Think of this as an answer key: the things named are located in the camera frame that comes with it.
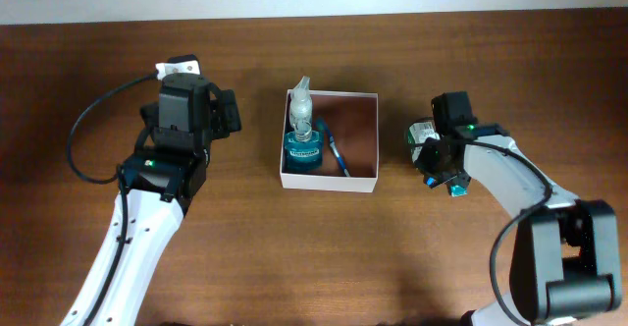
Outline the green red toothpaste tube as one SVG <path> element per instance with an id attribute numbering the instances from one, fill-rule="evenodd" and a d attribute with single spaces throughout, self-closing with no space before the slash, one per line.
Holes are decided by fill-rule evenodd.
<path id="1" fill-rule="evenodd" d="M 467 194 L 467 186 L 466 185 L 448 185 L 447 191 L 448 194 L 452 197 L 459 197 Z"/>

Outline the green Listerine mouthwash bottle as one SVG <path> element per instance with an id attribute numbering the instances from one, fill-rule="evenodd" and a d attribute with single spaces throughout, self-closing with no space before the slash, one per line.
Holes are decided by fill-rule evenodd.
<path id="1" fill-rule="evenodd" d="M 323 137 L 308 121 L 298 121 L 284 136 L 286 169 L 305 173 L 319 168 L 323 162 Z"/>

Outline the blue white toothbrush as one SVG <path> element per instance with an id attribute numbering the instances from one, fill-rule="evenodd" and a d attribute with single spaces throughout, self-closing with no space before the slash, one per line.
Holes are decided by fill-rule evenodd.
<path id="1" fill-rule="evenodd" d="M 348 168 L 346 166 L 344 158 L 342 157 L 342 155 L 340 154 L 340 152 L 338 150 L 335 138 L 334 138 L 334 136 L 333 136 L 329 126 L 327 125 L 327 123 L 324 121 L 323 118 L 318 118 L 316 120 L 316 125 L 317 125 L 317 128 L 327 136 L 328 143 L 329 143 L 329 148 L 331 149 L 335 159 L 337 160 L 337 163 L 338 163 L 338 166 L 339 166 L 340 170 L 342 171 L 342 173 L 346 177 L 349 177 L 350 173 L 348 171 Z"/>

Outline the blue disposable razor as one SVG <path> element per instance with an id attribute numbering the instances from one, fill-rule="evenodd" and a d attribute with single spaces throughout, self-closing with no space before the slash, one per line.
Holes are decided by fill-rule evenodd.
<path id="1" fill-rule="evenodd" d="M 436 185 L 436 183 L 437 183 L 437 180 L 436 180 L 436 179 L 434 179 L 434 178 L 429 178 L 429 179 L 427 180 L 427 182 L 426 182 L 426 184 L 427 184 L 430 188 L 434 187 L 434 186 Z"/>

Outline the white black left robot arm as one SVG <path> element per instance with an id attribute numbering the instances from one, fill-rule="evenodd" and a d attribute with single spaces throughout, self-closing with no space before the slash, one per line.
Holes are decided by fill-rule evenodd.
<path id="1" fill-rule="evenodd" d="M 112 218 L 66 325 L 134 324 L 158 262 L 204 185 L 211 144 L 241 129 L 236 95 L 196 73 L 160 79 L 132 154 L 118 164 Z"/>

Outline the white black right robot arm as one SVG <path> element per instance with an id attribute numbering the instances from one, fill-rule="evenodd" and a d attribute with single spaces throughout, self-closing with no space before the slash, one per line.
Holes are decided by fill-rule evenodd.
<path id="1" fill-rule="evenodd" d="M 617 219 L 603 200 L 583 200 L 533 164 L 509 132 L 482 124 L 466 92 L 431 101 L 409 126 L 411 160 L 434 189 L 463 196 L 479 182 L 510 217 L 489 257 L 495 301 L 463 325 L 570 325 L 622 303 Z"/>

